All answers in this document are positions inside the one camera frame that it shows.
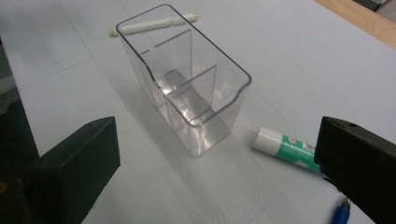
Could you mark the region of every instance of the white surface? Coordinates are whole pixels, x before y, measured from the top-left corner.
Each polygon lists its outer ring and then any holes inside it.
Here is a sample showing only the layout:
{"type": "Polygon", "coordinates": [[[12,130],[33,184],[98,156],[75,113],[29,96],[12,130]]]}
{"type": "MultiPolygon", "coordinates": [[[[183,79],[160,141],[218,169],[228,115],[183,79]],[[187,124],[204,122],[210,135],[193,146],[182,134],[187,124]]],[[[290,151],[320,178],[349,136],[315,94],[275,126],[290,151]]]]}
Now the white surface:
{"type": "MultiPolygon", "coordinates": [[[[191,158],[140,92],[109,27],[163,1],[3,0],[0,36],[40,154],[116,117],[121,168],[84,223],[328,223],[342,199],[250,149],[260,126],[315,144],[323,115],[396,142],[396,51],[314,1],[173,0],[253,77],[233,136],[191,158]]],[[[352,206],[348,223],[373,223],[352,206]]]]}

